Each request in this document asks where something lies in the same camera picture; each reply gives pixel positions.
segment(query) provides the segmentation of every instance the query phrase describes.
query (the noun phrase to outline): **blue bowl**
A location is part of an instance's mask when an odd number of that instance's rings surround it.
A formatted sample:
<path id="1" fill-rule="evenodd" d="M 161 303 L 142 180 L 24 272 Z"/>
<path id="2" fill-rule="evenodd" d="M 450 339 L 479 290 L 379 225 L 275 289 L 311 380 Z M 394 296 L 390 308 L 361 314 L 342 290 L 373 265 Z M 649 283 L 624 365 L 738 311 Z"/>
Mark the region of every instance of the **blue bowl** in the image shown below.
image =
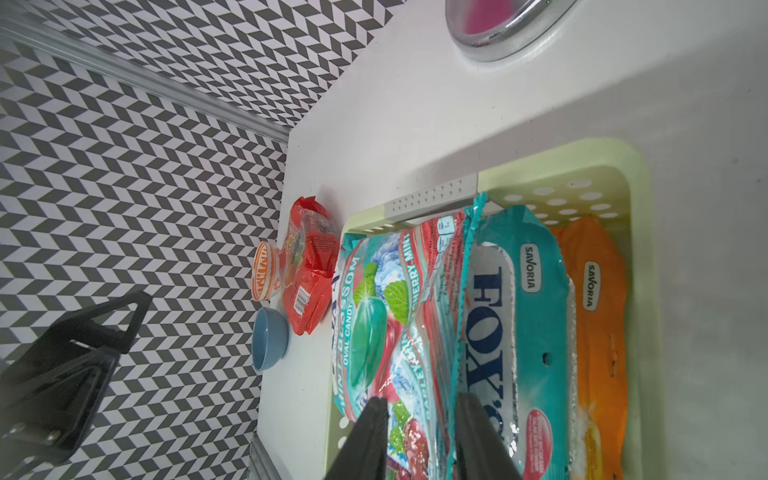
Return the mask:
<path id="1" fill-rule="evenodd" d="M 250 354 L 257 372 L 264 371 L 283 358 L 288 348 L 288 322 L 277 310 L 265 306 L 256 312 Z"/>

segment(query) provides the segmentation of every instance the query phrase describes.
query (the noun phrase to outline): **pink object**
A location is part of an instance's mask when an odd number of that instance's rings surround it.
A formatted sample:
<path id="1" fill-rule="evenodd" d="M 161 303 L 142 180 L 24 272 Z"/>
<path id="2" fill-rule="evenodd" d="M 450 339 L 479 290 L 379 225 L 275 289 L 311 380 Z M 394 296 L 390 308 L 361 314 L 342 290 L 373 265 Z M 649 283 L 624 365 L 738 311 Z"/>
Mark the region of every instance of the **pink object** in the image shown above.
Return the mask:
<path id="1" fill-rule="evenodd" d="M 465 33 L 474 35 L 488 31 L 506 22 L 514 13 L 512 0 L 475 0 L 467 15 Z"/>

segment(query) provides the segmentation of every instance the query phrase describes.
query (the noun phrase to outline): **plastic basket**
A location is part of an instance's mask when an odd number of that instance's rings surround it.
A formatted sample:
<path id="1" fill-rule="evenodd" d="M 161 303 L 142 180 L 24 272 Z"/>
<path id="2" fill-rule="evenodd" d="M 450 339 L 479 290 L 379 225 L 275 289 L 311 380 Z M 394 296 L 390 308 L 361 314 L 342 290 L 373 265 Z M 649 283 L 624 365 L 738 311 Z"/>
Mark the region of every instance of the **plastic basket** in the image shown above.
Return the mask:
<path id="1" fill-rule="evenodd" d="M 610 138 L 576 141 L 365 210 L 352 216 L 344 231 L 374 234 L 400 230 L 411 226 L 407 221 L 410 212 L 422 216 L 445 211 L 478 192 L 486 192 L 488 199 L 502 208 L 528 205 L 552 227 L 594 215 L 614 238 L 630 276 L 624 315 L 629 393 L 622 453 L 624 477 L 664 480 L 667 462 L 653 190 L 650 170 L 640 153 Z M 489 204 L 486 212 L 493 210 L 494 205 Z M 329 405 L 326 470 L 352 429 L 333 401 Z"/>

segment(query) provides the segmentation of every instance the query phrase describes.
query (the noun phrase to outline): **teal candy bag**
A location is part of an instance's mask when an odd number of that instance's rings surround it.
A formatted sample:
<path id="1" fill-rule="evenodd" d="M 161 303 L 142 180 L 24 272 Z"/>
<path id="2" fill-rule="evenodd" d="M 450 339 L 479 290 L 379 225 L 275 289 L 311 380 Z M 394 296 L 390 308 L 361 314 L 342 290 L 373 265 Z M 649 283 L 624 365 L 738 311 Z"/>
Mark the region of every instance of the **teal candy bag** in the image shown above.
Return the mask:
<path id="1" fill-rule="evenodd" d="M 477 395 L 524 480 L 568 477 L 569 279 L 526 206 L 481 220 L 470 257 L 459 388 Z"/>

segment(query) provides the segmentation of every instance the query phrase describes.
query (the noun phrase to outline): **white table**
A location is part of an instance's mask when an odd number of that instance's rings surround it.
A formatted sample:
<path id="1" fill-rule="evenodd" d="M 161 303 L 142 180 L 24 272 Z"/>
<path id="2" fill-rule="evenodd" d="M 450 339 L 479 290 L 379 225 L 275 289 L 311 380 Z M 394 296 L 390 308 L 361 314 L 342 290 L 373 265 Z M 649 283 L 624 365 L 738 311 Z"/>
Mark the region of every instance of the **white table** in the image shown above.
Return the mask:
<path id="1" fill-rule="evenodd" d="M 298 196 L 341 225 L 569 141 L 628 141 L 654 172 L 670 478 L 763 478 L 768 2 L 579 0 L 487 65 L 443 15 L 401 7 L 291 132 L 281 236 Z M 258 432 L 285 480 L 323 477 L 330 337 L 326 318 L 264 373 Z"/>

